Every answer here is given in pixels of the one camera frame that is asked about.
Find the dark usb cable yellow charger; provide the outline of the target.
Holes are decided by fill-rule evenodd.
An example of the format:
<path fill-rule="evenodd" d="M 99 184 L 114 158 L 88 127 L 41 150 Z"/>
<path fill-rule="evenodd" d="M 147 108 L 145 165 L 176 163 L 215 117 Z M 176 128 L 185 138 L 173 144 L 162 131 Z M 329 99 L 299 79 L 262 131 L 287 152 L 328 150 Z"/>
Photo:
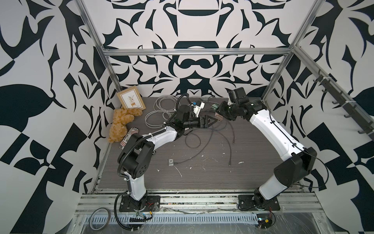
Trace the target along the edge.
<path fill-rule="evenodd" d="M 199 131 L 200 129 L 197 129 L 197 128 L 191 128 L 189 129 L 189 131 L 187 133 L 184 133 L 183 136 L 185 137 L 184 138 L 184 143 L 185 145 L 189 148 L 189 149 L 198 149 L 200 148 L 200 146 L 202 145 L 202 139 L 199 137 L 199 135 L 197 134 L 197 132 Z M 213 133 L 216 132 L 216 129 L 215 128 L 207 128 L 207 129 L 202 129 L 202 131 L 210 131 L 210 137 L 209 139 L 207 140 L 207 143 L 204 145 L 204 147 L 198 152 L 196 153 L 194 156 L 191 156 L 190 158 L 186 159 L 186 160 L 183 160 L 183 161 L 174 161 L 174 165 L 179 165 L 179 164 L 183 164 L 183 163 L 186 163 L 192 159 L 194 159 L 195 157 L 197 157 L 201 152 L 204 151 L 204 149 L 209 145 L 212 137 L 213 137 Z M 188 144 L 188 137 L 189 136 L 195 136 L 197 139 L 198 139 L 198 145 L 197 146 L 191 146 Z"/>

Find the dark usb cable pink charger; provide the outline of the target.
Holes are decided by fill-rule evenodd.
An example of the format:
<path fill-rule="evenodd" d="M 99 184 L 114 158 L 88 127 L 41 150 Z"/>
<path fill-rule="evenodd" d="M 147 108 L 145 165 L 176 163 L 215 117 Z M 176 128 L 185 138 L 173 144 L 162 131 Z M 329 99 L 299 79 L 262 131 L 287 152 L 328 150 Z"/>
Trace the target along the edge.
<path fill-rule="evenodd" d="M 226 128 L 227 125 L 230 126 L 230 129 L 232 131 L 232 136 L 233 136 L 232 140 L 229 140 L 225 136 L 225 134 L 223 134 L 221 132 L 222 130 L 224 130 Z M 234 131 L 234 128 L 233 128 L 232 124 L 229 121 L 226 120 L 224 127 L 221 127 L 221 128 L 213 127 L 212 131 L 215 131 L 215 132 L 219 133 L 226 140 L 226 142 L 228 143 L 228 146 L 229 146 L 229 161 L 228 161 L 228 166 L 230 167 L 232 165 L 232 145 L 235 143 L 235 131 Z"/>

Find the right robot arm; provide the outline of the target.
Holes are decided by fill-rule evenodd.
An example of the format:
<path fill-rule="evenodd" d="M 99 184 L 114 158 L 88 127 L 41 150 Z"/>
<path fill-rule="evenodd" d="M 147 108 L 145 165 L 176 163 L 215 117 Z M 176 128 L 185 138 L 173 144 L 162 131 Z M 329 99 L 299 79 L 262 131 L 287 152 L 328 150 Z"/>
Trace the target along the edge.
<path fill-rule="evenodd" d="M 230 90 L 228 95 L 228 101 L 212 107 L 214 111 L 228 121 L 242 117 L 250 122 L 273 145 L 282 160 L 274 169 L 273 175 L 255 189 L 249 207 L 244 208 L 244 202 L 239 204 L 241 211 L 269 209 L 279 194 L 312 173 L 318 159 L 317 153 L 312 147 L 306 148 L 287 133 L 273 119 L 261 99 L 247 96 L 243 88 Z"/>

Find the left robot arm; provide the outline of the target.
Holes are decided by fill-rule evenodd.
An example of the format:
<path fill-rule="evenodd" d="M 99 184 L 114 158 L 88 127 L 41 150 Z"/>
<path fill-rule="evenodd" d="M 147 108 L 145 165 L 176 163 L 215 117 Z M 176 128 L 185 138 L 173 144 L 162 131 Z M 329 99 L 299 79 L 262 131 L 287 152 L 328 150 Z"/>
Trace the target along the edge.
<path fill-rule="evenodd" d="M 207 129 L 218 120 L 214 117 L 200 113 L 205 106 L 201 101 L 190 101 L 182 105 L 181 99 L 189 99 L 187 93 L 174 97 L 175 107 L 169 119 L 162 128 L 146 135 L 133 134 L 118 157 L 117 174 L 127 183 L 127 191 L 115 198 L 114 216 L 117 224 L 126 231 L 136 231 L 140 225 L 126 225 L 120 221 L 117 214 L 119 199 L 124 199 L 131 211 L 137 214 L 147 207 L 147 189 L 144 174 L 148 170 L 156 149 L 176 141 L 184 135 L 186 129 Z"/>

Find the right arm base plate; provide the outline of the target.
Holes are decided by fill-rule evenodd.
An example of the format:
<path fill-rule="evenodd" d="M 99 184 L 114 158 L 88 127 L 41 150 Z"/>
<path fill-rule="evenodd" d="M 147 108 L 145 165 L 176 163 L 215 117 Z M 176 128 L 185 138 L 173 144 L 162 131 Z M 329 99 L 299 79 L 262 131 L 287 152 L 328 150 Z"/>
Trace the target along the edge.
<path fill-rule="evenodd" d="M 256 195 L 239 195 L 238 209 L 240 211 L 280 211 L 278 198 L 265 200 Z"/>

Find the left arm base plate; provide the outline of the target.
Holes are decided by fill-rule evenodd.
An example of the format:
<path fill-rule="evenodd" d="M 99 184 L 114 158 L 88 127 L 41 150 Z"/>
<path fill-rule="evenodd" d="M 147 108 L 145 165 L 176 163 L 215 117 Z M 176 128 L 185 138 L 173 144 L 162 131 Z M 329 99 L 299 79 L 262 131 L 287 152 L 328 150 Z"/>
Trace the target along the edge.
<path fill-rule="evenodd" d="M 131 196 L 124 196 L 121 199 L 119 211 L 120 212 L 149 212 L 157 210 L 160 205 L 160 196 L 145 195 L 141 200 L 135 200 Z"/>

